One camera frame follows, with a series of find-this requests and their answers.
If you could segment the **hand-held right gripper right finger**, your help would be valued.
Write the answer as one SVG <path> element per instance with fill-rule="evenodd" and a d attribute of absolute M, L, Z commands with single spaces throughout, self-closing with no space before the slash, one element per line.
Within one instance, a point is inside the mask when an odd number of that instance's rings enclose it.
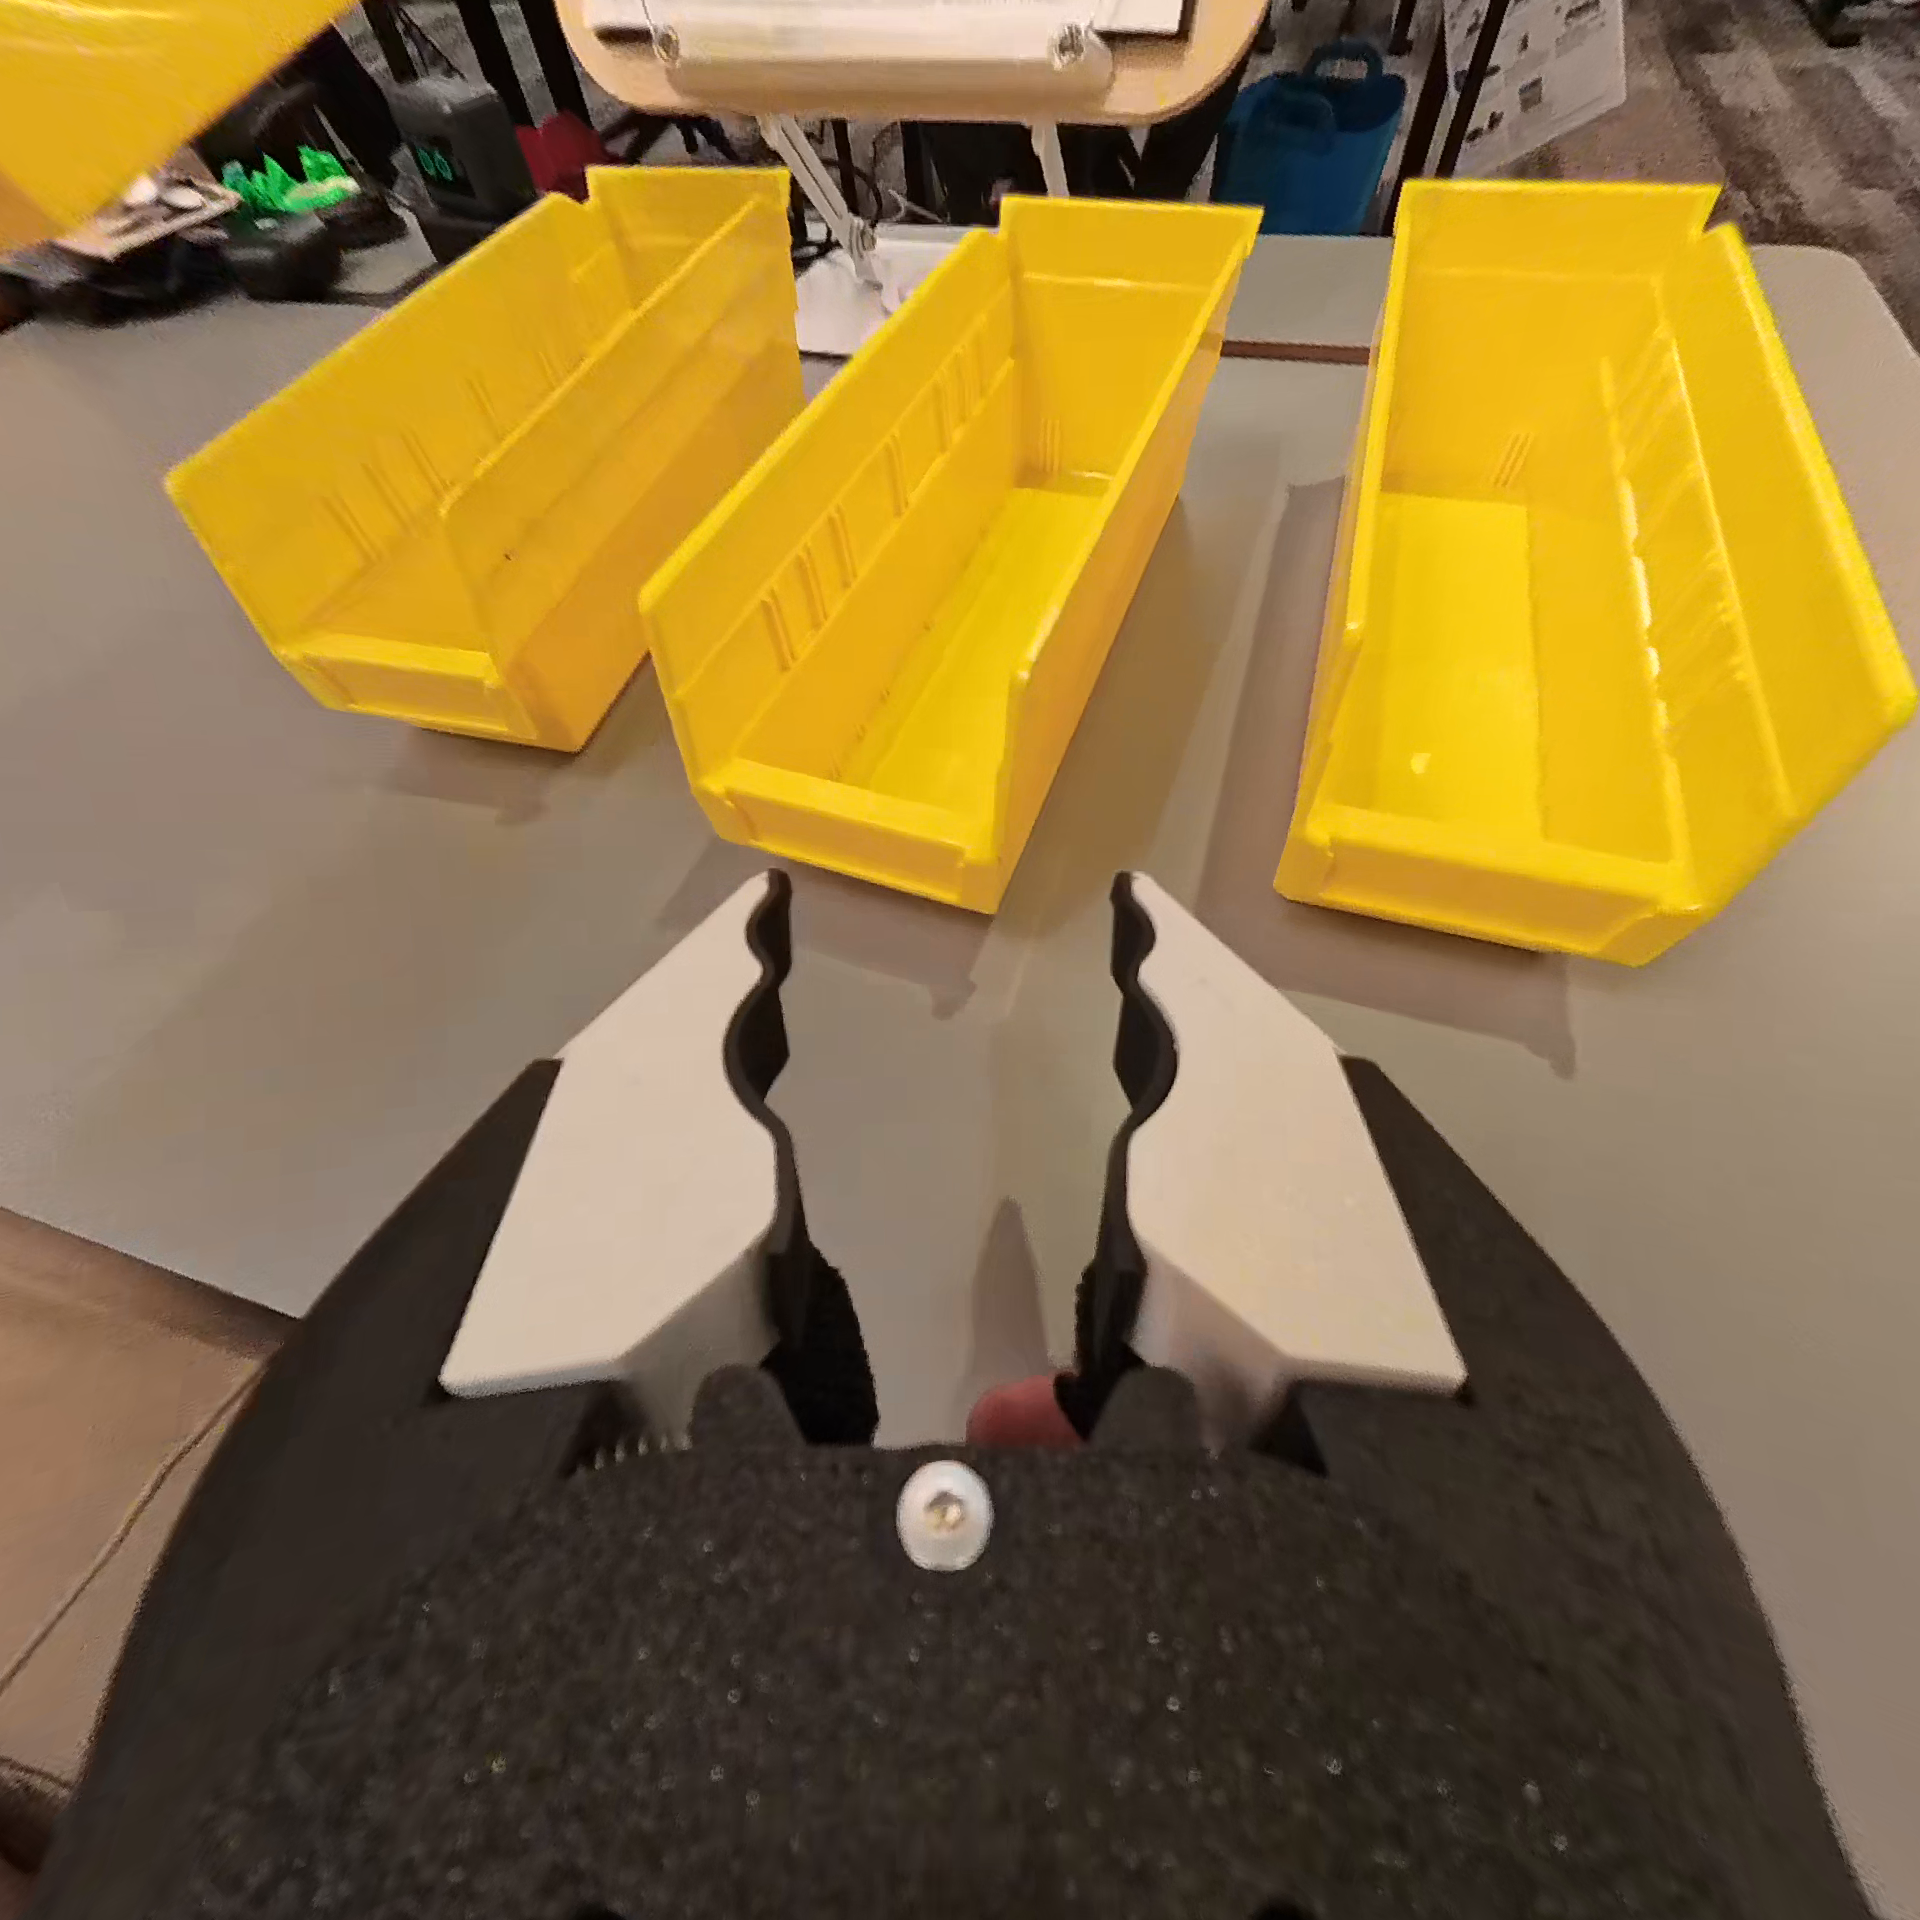
<path fill-rule="evenodd" d="M 1306 1385 L 1453 1401 L 1469 1382 L 1347 1060 L 1155 878 L 1115 874 L 1114 1074 L 1086 1269 L 1086 1421 L 1180 1376 L 1214 1448 Z"/>

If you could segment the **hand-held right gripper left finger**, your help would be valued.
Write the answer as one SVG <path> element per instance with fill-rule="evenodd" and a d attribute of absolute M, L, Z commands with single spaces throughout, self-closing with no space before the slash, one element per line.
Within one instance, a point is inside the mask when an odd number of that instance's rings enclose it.
<path fill-rule="evenodd" d="M 556 1058 L 440 1386 L 487 1401 L 611 1386 L 685 1421 L 704 1382 L 803 1318 L 788 1063 L 791 883 L 739 885 Z"/>

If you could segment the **yellow plastic storage bin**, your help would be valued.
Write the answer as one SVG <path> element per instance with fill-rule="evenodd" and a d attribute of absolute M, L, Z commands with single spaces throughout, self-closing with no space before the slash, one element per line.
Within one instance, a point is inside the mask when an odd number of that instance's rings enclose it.
<path fill-rule="evenodd" d="M 1011 198 L 645 581 L 724 841 L 996 912 L 1180 500 L 1259 226 Z"/>
<path fill-rule="evenodd" d="M 164 476 L 323 708 L 579 753 L 640 596 L 803 406 L 790 179 L 600 166 Z"/>
<path fill-rule="evenodd" d="M 1403 190 L 1284 901 L 1637 968 L 1911 721 L 1881 588 L 1715 201 Z"/>
<path fill-rule="evenodd" d="M 5 3 L 2 249 L 85 226 L 345 3 Z"/>

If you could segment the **grey desk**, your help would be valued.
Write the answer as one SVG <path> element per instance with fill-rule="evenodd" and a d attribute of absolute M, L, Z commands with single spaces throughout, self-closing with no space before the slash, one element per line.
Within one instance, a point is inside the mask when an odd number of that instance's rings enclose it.
<path fill-rule="evenodd" d="M 1228 341 L 1370 347 L 1383 243 L 1259 243 Z M 368 314 L 4 339 L 4 1208 L 288 1315 L 476 1113 L 755 869 L 640 677 L 578 757 L 315 706 L 165 473 Z M 775 1089 L 880 1434 L 1064 1358 L 1149 874 L 1380 1067 L 1653 1389 L 1847 1855 L 1915 1917 L 1915 727 L 1639 970 L 1273 876 L 1364 367 L 1223 358 L 992 919 L 794 872 Z"/>

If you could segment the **person's beige trousers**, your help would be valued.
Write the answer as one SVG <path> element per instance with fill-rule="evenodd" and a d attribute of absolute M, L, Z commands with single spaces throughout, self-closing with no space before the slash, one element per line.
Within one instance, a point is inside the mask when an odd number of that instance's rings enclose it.
<path fill-rule="evenodd" d="M 63 1799 L 182 1508 L 293 1318 L 2 1213 L 4 1768 Z"/>

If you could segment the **black pouch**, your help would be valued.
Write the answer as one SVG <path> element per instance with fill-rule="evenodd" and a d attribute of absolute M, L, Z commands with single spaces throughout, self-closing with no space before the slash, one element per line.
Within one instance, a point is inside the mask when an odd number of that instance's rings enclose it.
<path fill-rule="evenodd" d="M 256 304 L 326 302 L 344 270 L 338 234 L 313 212 L 234 209 L 219 222 L 217 254 Z"/>

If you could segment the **blue container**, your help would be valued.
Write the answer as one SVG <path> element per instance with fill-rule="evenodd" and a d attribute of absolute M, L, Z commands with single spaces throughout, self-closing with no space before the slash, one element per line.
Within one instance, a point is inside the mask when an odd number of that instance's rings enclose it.
<path fill-rule="evenodd" d="M 1408 84 L 1364 39 L 1246 86 L 1222 125 L 1211 205 L 1259 209 L 1259 234 L 1357 237 L 1399 133 Z"/>

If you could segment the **black power station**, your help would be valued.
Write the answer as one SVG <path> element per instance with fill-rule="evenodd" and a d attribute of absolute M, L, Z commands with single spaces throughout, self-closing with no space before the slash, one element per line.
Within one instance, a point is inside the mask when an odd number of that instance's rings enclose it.
<path fill-rule="evenodd" d="M 385 98 L 437 211 L 499 224 L 539 198 L 515 122 L 489 86 L 432 74 L 391 84 Z"/>

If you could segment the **green plastic object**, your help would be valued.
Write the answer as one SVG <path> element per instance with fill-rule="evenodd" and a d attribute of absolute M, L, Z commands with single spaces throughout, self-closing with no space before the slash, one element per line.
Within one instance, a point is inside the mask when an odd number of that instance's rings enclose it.
<path fill-rule="evenodd" d="M 228 159 L 219 168 L 219 187 L 256 219 L 293 219 L 323 214 L 361 195 L 360 181 L 329 151 L 300 144 L 293 168 L 276 157 L 258 166 Z"/>

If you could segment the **wooden sign board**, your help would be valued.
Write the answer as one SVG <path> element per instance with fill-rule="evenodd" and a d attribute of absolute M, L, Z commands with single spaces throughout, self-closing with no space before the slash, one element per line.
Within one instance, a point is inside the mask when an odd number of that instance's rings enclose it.
<path fill-rule="evenodd" d="M 1072 114 L 1064 118 L 1064 125 L 1120 129 L 1159 125 L 1196 107 L 1223 80 L 1239 57 L 1249 50 L 1265 5 L 1192 5 L 1188 34 L 1177 41 L 1112 36 L 1114 80 L 1103 104 Z M 651 36 L 600 36 L 587 28 L 582 3 L 560 3 L 556 11 L 579 67 L 619 104 L 647 114 L 719 113 L 748 117 L 748 113 L 685 97 L 660 64 Z M 910 114 L 898 108 L 834 108 L 829 117 L 870 122 L 1001 122 L 1001 118 L 989 118 L 972 104 Z"/>

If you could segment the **printed paper leaflet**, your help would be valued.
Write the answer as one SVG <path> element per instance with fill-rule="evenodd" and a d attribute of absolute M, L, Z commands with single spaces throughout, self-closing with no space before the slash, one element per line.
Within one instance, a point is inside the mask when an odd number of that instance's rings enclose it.
<path fill-rule="evenodd" d="M 1452 174 L 1490 179 L 1625 104 L 1624 3 L 1508 3 Z"/>

